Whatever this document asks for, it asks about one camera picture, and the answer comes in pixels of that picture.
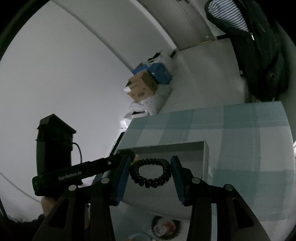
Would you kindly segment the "left hand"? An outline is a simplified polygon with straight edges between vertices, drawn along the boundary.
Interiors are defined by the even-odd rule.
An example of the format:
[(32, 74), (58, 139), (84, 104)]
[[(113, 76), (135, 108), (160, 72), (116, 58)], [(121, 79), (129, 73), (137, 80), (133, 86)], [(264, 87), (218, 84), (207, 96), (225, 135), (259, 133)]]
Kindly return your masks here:
[(42, 206), (42, 210), (43, 210), (43, 215), (45, 217), (48, 216), (48, 214), (53, 209), (53, 207), (58, 202), (58, 200), (59, 199), (53, 199), (53, 198), (49, 198), (49, 197), (46, 197), (46, 196), (43, 196), (41, 198), (41, 206)]

